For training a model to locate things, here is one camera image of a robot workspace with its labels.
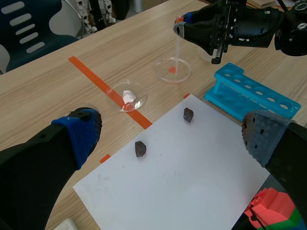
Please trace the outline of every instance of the red dot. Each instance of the red dot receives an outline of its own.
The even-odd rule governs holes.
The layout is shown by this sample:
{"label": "red dot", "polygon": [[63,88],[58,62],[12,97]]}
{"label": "red dot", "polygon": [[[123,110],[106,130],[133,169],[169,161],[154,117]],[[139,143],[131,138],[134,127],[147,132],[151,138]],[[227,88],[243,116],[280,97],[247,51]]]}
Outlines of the red dot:
{"label": "red dot", "polygon": [[169,68],[168,71],[171,72],[171,73],[176,73],[176,67],[172,66],[171,68]]}

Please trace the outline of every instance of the dark blue chair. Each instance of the dark blue chair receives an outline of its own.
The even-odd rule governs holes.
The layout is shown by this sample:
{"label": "dark blue chair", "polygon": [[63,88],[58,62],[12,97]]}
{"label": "dark blue chair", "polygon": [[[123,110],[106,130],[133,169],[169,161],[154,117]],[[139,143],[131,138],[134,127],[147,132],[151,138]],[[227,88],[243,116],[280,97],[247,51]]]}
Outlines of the dark blue chair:
{"label": "dark blue chair", "polygon": [[[83,17],[65,2],[79,16],[83,33]],[[10,55],[7,72],[78,40],[51,31],[49,21],[61,8],[61,0],[0,0],[0,44]],[[36,37],[24,42],[23,38],[28,36]]]}

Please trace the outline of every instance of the white paper sheet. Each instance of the white paper sheet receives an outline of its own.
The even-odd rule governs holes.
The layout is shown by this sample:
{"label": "white paper sheet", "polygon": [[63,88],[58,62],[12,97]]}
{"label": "white paper sheet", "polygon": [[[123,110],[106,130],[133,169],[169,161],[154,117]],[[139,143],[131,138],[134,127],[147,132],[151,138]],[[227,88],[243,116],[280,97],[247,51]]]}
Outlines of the white paper sheet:
{"label": "white paper sheet", "polygon": [[230,230],[268,175],[241,127],[190,95],[74,189],[102,230]]}

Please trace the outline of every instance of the red block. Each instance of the red block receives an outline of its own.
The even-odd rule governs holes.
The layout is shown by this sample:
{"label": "red block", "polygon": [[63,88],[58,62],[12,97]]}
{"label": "red block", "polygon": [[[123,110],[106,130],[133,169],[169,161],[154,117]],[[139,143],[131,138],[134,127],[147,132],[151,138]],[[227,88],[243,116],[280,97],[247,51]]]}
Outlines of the red block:
{"label": "red block", "polygon": [[288,220],[295,209],[287,193],[265,188],[255,195],[244,212],[255,228],[260,228],[261,225],[258,221],[251,220],[251,207],[264,226]]}

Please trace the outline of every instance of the orange tape strip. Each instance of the orange tape strip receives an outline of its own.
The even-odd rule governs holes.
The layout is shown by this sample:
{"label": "orange tape strip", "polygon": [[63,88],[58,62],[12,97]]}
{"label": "orange tape strip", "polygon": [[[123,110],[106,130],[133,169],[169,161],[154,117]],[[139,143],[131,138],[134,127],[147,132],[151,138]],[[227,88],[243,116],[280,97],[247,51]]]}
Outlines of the orange tape strip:
{"label": "orange tape strip", "polygon": [[109,154],[107,154],[103,159],[101,159],[99,162],[103,163],[105,162],[107,159],[109,159],[111,156]]}
{"label": "orange tape strip", "polygon": [[185,95],[183,98],[186,99],[187,97],[189,97],[189,95],[190,95],[190,94],[188,93],[188,94]]}
{"label": "orange tape strip", "polygon": [[[94,74],[89,68],[87,68],[78,58],[71,57],[68,59],[76,68],[78,68],[89,80],[92,81],[102,92],[108,95],[120,108],[132,108],[130,104],[125,104],[121,96],[112,90],[103,80],[101,80],[96,74]],[[144,117],[139,111],[134,110],[127,112],[140,126],[147,129],[152,123]]]}

